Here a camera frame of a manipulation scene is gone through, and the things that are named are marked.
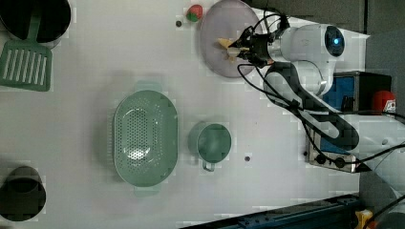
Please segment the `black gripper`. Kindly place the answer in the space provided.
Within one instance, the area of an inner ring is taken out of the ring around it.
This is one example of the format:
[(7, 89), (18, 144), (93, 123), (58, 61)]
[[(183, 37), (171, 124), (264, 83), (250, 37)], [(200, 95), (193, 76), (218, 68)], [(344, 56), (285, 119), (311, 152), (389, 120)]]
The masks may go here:
[(248, 48), (247, 52), (240, 52), (237, 57), (246, 60), (255, 67), (263, 68), (272, 61), (268, 53), (269, 36), (267, 34), (253, 34), (253, 28), (244, 29), (240, 37), (230, 48)]

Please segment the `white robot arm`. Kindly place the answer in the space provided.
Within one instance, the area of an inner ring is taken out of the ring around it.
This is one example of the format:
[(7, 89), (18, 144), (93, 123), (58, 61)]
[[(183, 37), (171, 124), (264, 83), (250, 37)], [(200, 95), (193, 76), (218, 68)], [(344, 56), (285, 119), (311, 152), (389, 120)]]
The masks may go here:
[(344, 114), (321, 99), (346, 50), (343, 33), (314, 24), (258, 34), (252, 27), (227, 47), (233, 57), (268, 70), (261, 91), (329, 143), (355, 156), (402, 198), (404, 123), (391, 115)]

